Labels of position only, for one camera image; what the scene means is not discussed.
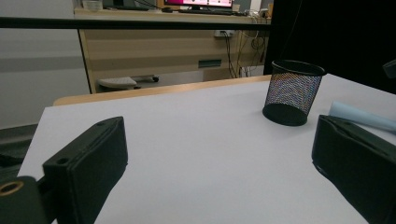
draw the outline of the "cable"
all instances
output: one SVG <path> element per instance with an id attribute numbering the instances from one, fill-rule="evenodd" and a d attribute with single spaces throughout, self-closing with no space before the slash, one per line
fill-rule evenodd
<path id="1" fill-rule="evenodd" d="M 288 38 L 286 39 L 285 46 L 283 47 L 282 52 L 280 53 L 280 57 L 279 57 L 280 59 L 283 57 L 283 53 L 285 52 L 286 47 L 287 47 L 288 44 L 289 44 L 291 35 L 292 35 L 293 32 L 294 32 L 294 27 L 296 26 L 296 22 L 297 22 L 298 16 L 300 15 L 300 9 L 301 9 L 301 5 L 302 5 L 302 4 L 303 4 L 303 0 L 300 1 L 300 5 L 299 5 L 298 10 L 297 10 L 296 19 L 294 19 L 294 23 L 293 23 L 293 26 L 291 27 L 290 34 L 289 34 Z"/>
<path id="2" fill-rule="evenodd" d="M 233 69 L 233 63 L 231 62 L 231 55 L 230 55 L 230 39 L 227 35 L 226 32 L 221 32 L 224 37 L 225 37 L 225 43 L 226 43 L 226 47 L 227 47 L 227 56 L 228 56 L 228 70 L 230 71 L 230 76 L 232 78 L 237 78 L 238 75 L 235 73 L 235 70 Z"/>

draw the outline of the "light blue object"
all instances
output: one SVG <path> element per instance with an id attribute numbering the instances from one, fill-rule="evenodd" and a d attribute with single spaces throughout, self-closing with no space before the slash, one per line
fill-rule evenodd
<path id="1" fill-rule="evenodd" d="M 371 114 L 351 105 L 345 105 L 337 101 L 332 102 L 329 115 L 396 133 L 396 121 L 382 118 L 378 115 Z"/>

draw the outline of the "monitor screen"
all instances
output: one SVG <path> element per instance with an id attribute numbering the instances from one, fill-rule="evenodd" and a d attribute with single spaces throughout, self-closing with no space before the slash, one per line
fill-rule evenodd
<path id="1" fill-rule="evenodd" d="M 165 5 L 183 7 L 225 7 L 232 8 L 233 0 L 164 0 Z"/>

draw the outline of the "black mesh pencil holder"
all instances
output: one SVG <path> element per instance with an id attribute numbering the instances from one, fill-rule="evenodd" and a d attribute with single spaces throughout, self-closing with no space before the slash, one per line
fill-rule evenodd
<path id="1" fill-rule="evenodd" d="M 262 113 L 278 124 L 305 124 L 326 71 L 310 63 L 291 60 L 273 61 L 272 66 L 273 74 Z"/>

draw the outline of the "white wall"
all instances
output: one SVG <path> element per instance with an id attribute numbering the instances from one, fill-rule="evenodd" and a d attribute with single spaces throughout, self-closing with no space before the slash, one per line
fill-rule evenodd
<path id="1" fill-rule="evenodd" d="M 0 15 L 73 19 L 73 1 L 0 1 Z M 38 123 L 54 100 L 88 93 L 76 30 L 0 29 L 0 129 Z"/>

